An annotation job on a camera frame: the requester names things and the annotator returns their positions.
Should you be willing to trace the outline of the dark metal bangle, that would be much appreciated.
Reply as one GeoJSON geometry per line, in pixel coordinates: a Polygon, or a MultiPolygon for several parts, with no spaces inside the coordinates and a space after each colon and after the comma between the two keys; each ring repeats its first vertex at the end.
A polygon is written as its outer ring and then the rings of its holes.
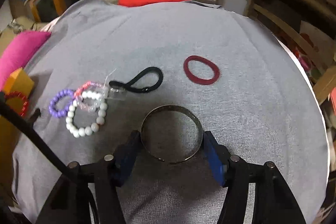
{"type": "Polygon", "coordinates": [[[202,140],[200,120],[182,106],[156,107],[142,121],[141,141],[145,151],[167,164],[191,159],[199,151],[202,140]]]}

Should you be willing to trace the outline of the orange cardboard box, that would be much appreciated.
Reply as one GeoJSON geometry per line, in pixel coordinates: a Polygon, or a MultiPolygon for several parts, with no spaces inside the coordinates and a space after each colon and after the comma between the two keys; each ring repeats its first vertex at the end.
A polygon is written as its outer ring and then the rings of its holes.
{"type": "MultiPolygon", "coordinates": [[[[27,115],[33,87],[34,81],[19,68],[11,73],[1,90],[5,94],[6,103],[21,117],[27,115]]],[[[8,189],[13,180],[12,154],[18,136],[18,130],[5,118],[1,118],[1,186],[8,189]]]]}

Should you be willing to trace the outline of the grey blanket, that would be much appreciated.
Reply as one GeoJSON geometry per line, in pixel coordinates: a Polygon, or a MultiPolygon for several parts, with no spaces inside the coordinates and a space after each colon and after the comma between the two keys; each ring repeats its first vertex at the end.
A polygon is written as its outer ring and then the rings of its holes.
{"type": "MultiPolygon", "coordinates": [[[[64,164],[102,159],[152,109],[179,105],[231,153],[256,164],[273,161],[312,223],[325,199],[330,157],[321,110],[299,65],[267,28],[223,8],[82,0],[60,17],[25,69],[37,85],[32,108],[42,112],[34,129],[64,164]],[[191,55],[219,67],[216,83],[202,86],[186,77],[183,62],[191,55]],[[74,138],[64,118],[49,114],[50,100],[62,89],[104,83],[115,69],[111,79],[127,83],[152,66],[162,69],[162,85],[107,100],[106,124],[92,136],[74,138]]],[[[24,135],[13,161],[13,193],[34,223],[60,173],[24,135]]],[[[216,223],[225,194],[202,152],[165,165],[142,150],[118,189],[127,223],[216,223]]]]}

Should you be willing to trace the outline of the magenta pillow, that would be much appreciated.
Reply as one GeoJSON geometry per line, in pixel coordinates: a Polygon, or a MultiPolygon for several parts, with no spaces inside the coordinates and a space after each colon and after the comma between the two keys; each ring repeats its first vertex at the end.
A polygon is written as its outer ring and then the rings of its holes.
{"type": "Polygon", "coordinates": [[[13,38],[1,55],[1,89],[11,73],[24,68],[50,36],[51,32],[24,31],[13,38]]]}

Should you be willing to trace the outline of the wooden shelf unit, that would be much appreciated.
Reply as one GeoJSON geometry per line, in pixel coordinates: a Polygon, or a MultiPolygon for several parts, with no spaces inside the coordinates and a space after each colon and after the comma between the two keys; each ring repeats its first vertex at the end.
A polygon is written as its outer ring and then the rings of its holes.
{"type": "Polygon", "coordinates": [[[335,0],[248,0],[244,13],[287,45],[323,104],[335,88],[335,0]]]}

